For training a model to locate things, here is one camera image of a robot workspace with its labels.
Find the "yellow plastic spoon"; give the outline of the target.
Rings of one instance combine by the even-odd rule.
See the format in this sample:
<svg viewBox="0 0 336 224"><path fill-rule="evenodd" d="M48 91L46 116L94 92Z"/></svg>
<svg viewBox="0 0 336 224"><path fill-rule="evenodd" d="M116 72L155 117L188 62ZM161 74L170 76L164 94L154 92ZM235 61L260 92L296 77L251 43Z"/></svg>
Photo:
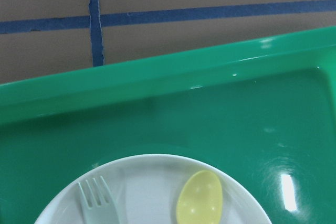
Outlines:
<svg viewBox="0 0 336 224"><path fill-rule="evenodd" d="M176 203L177 223L219 223L223 211L223 189L210 170L193 174Z"/></svg>

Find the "pale green plastic fork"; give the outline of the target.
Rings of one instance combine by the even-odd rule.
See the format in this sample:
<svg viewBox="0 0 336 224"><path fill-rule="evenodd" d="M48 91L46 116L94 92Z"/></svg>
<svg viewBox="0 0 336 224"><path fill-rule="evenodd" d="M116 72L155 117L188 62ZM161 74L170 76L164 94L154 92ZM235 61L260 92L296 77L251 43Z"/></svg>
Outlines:
<svg viewBox="0 0 336 224"><path fill-rule="evenodd" d="M117 204L103 176L78 182L85 223L121 223Z"/></svg>

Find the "white round plate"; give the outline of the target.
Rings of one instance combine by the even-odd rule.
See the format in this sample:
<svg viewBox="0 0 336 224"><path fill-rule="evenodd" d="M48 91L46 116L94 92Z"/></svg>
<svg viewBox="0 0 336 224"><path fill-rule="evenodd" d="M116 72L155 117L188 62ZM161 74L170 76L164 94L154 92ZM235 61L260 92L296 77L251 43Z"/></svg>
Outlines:
<svg viewBox="0 0 336 224"><path fill-rule="evenodd" d="M215 173L223 189L219 223L270 223L257 200L237 181L203 162L177 155L145 154L101 165L65 187L37 223L85 223L78 182L103 176L121 223L177 223L176 203L187 180L201 170Z"/></svg>

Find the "green plastic tray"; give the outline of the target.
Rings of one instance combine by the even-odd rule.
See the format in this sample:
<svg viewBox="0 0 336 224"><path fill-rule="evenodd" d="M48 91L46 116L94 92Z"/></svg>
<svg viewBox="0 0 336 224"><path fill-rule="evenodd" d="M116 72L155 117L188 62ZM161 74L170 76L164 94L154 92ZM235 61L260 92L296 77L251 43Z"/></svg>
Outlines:
<svg viewBox="0 0 336 224"><path fill-rule="evenodd" d="M335 28L1 85L1 223L147 153L223 170L273 223L335 223Z"/></svg>

